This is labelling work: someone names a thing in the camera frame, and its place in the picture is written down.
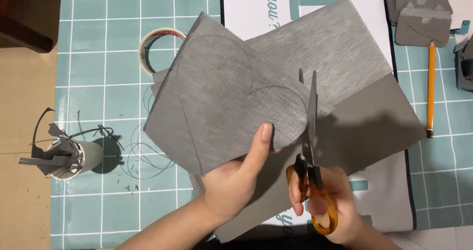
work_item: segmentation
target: pencil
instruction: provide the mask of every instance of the pencil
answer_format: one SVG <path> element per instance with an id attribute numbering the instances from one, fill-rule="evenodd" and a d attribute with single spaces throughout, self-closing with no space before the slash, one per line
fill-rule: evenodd
<path id="1" fill-rule="evenodd" d="M 434 137 L 435 44 L 429 46 L 429 85 L 427 87 L 427 138 Z"/>

